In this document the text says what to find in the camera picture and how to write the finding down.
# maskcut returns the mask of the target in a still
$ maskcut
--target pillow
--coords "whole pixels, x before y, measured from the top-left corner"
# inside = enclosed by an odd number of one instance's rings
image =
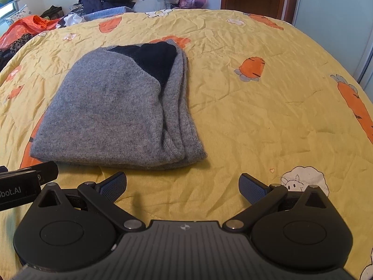
[[[10,17],[5,19],[5,22],[10,26],[14,22],[16,22],[19,19],[22,19],[24,17],[27,17],[31,15],[32,12],[28,9],[27,5],[23,6],[19,11],[17,11],[15,14],[11,15]]]

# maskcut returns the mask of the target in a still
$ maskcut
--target folded gray sweater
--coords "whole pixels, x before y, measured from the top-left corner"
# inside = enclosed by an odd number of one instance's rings
[[[42,161],[136,169],[203,160],[186,85],[187,58],[173,41],[91,51],[63,80],[30,154]]]

